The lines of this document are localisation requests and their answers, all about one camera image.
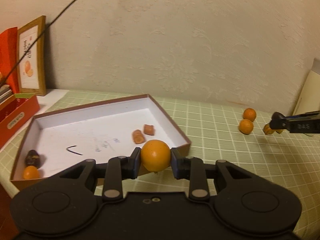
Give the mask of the red open gift box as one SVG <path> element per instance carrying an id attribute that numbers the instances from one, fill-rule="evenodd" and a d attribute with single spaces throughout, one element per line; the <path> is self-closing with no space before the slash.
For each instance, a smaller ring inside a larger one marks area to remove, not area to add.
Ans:
<path id="1" fill-rule="evenodd" d="M 18 93 L 1 103 L 0 147 L 38 111 L 40 106 L 35 94 Z"/>

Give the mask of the wooden picture frame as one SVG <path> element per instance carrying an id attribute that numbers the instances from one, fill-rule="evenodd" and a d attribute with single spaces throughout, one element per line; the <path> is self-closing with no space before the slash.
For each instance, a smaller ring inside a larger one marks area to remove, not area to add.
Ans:
<path id="1" fill-rule="evenodd" d="M 47 94 L 42 33 L 45 27 L 46 16 L 42 15 L 17 31 L 17 75 L 21 93 Z"/>

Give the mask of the orange dried fruit piece back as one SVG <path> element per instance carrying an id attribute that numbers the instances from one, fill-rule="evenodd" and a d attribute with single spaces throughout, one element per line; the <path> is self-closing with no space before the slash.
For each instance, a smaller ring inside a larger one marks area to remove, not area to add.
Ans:
<path id="1" fill-rule="evenodd" d="M 270 134 L 273 134 L 274 132 L 277 132 L 278 134 L 281 134 L 283 132 L 283 129 L 272 129 L 270 127 L 270 124 L 266 124 L 263 127 L 263 132 L 265 133 L 265 135 L 270 135 Z"/>

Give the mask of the orange dried fruit piece front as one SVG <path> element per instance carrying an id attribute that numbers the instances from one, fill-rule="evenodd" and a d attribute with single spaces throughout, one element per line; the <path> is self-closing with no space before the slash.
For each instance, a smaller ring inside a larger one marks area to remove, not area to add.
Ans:
<path id="1" fill-rule="evenodd" d="M 143 132 L 146 135 L 154 136 L 155 135 L 155 128 L 153 125 L 145 124 L 143 127 Z"/>

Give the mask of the dark wrinkled fruit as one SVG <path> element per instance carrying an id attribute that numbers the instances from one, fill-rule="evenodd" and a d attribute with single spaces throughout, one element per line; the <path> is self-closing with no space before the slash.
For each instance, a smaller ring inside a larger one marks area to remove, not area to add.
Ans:
<path id="1" fill-rule="evenodd" d="M 41 167 L 40 155 L 36 150 L 30 150 L 24 159 L 25 166 Z"/>

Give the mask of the orange dried fruit piece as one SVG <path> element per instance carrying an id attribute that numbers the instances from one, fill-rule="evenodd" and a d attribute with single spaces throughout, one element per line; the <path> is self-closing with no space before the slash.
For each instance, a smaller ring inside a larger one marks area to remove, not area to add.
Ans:
<path id="1" fill-rule="evenodd" d="M 281 134 L 283 132 L 283 129 L 272 129 L 270 127 L 270 124 L 266 124 L 263 127 L 263 132 L 265 133 L 265 135 L 270 135 L 270 134 L 273 134 L 274 132 L 277 132 L 278 134 Z"/>
<path id="2" fill-rule="evenodd" d="M 132 140 L 135 144 L 142 144 L 145 142 L 145 137 L 140 129 L 132 132 Z"/>
<path id="3" fill-rule="evenodd" d="M 145 124 L 143 127 L 143 132 L 146 135 L 154 136 L 155 135 L 155 128 L 153 125 Z"/>

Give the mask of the red paper bag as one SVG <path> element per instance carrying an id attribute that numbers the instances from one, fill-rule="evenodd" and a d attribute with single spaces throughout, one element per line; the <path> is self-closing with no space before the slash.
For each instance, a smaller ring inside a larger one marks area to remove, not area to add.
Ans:
<path id="1" fill-rule="evenodd" d="M 17 56 L 17 27 L 9 28 L 1 33 L 1 74 L 3 79 L 7 77 L 16 64 Z M 14 70 L 6 79 L 5 84 L 9 85 L 13 93 L 19 93 L 17 70 Z"/>

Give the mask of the white side cabinet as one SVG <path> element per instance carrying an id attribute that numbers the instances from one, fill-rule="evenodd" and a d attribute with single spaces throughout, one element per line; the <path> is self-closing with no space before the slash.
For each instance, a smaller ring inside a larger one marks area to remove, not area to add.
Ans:
<path id="1" fill-rule="evenodd" d="M 67 92 L 69 92 L 68 89 L 48 89 L 47 90 L 47 95 L 46 96 L 36 96 L 37 97 L 37 101 L 39 103 L 39 107 L 40 110 L 36 113 L 36 115 L 38 114 L 42 114 L 46 111 L 48 111 L 48 109 L 50 107 L 52 107 L 56 102 L 58 102 L 61 98 L 63 98 Z M 9 143 L 21 132 L 23 131 L 25 128 L 27 128 L 29 126 L 31 122 L 31 119 L 29 119 L 22 127 L 20 127 L 15 134 L 1 147 L 1 150 L 3 150 L 6 146 L 9 145 Z"/>

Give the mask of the orange kumquat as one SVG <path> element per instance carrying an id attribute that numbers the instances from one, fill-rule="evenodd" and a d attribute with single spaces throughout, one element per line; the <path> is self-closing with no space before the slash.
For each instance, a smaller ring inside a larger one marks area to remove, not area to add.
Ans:
<path id="1" fill-rule="evenodd" d="M 149 140 L 141 149 L 141 162 L 150 172 L 160 172 L 170 165 L 169 146 L 161 140 Z"/>
<path id="2" fill-rule="evenodd" d="M 31 179 L 39 179 L 39 178 L 40 178 L 40 173 L 36 166 L 27 166 L 23 170 L 23 179 L 31 180 Z"/>
<path id="3" fill-rule="evenodd" d="M 239 131 L 246 135 L 250 134 L 253 131 L 253 128 L 253 122 L 248 119 L 241 120 L 238 126 Z"/>
<path id="4" fill-rule="evenodd" d="M 257 113 L 254 109 L 247 108 L 244 110 L 242 116 L 243 116 L 243 119 L 247 119 L 247 120 L 250 120 L 251 122 L 254 122 L 257 117 Z"/>

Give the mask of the brown white cardboard tray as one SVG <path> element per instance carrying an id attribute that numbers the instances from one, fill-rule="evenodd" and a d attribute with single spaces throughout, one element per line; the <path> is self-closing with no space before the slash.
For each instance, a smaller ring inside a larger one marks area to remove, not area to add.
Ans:
<path id="1" fill-rule="evenodd" d="M 155 129 L 146 140 L 158 139 L 178 148 L 182 156 L 189 154 L 191 141 L 152 96 L 128 96 L 34 116 L 18 148 L 10 181 L 19 190 L 38 182 L 23 179 L 30 150 L 40 155 L 41 179 L 85 159 L 102 164 L 113 157 L 129 156 L 138 146 L 132 133 L 145 125 Z"/>

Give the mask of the orange kumquat back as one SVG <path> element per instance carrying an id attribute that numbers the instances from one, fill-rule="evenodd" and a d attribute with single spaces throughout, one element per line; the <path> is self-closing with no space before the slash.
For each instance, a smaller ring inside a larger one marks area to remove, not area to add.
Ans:
<path id="1" fill-rule="evenodd" d="M 244 110 L 242 116 L 243 116 L 243 119 L 247 119 L 247 120 L 250 120 L 251 122 L 254 122 L 257 117 L 257 113 L 254 109 L 247 108 Z"/>

